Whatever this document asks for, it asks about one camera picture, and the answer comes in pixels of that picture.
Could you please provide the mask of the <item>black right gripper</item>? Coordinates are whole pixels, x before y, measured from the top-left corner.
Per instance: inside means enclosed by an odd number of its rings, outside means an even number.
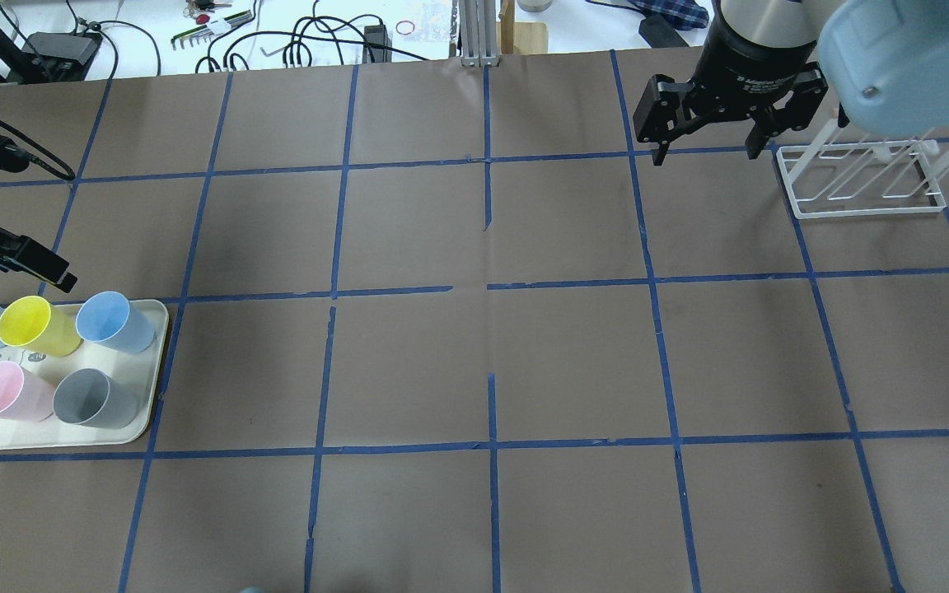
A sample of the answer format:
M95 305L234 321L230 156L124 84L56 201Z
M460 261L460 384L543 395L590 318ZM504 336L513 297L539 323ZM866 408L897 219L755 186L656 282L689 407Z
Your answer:
M655 74L635 113L638 142L652 145L661 166L671 144L695 132L695 116L711 123L752 119L749 159L772 139L809 127L829 86L810 63L815 35L802 8L717 8L692 79Z

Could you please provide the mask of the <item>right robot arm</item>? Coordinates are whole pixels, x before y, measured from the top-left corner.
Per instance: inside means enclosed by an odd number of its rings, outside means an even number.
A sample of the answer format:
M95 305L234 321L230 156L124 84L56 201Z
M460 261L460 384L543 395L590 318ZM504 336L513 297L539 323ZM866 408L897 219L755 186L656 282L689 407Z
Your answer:
M652 76L633 113L660 165L705 125L752 121L749 158L809 127L828 91L884 138L949 125L949 1L717 1L687 82Z

